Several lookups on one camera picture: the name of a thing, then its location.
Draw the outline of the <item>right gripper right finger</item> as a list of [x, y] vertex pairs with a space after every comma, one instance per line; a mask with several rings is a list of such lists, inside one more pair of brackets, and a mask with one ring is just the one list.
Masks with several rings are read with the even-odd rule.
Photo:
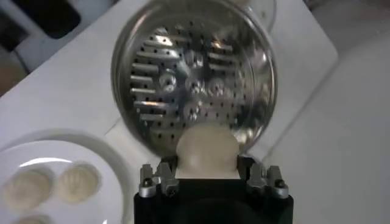
[[288, 198], [289, 187], [282, 178], [279, 166], [264, 166], [248, 156], [238, 156], [236, 168], [250, 191], [273, 198]]

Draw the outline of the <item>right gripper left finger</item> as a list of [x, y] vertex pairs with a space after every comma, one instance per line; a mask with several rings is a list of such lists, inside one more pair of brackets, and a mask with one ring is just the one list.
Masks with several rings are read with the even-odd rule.
[[179, 180], [176, 178], [178, 157], [167, 156], [161, 159], [156, 171], [150, 164], [143, 164], [140, 169], [140, 184], [138, 194], [143, 198], [151, 198], [156, 196], [157, 187], [160, 187], [160, 192], [172, 197], [179, 191]]

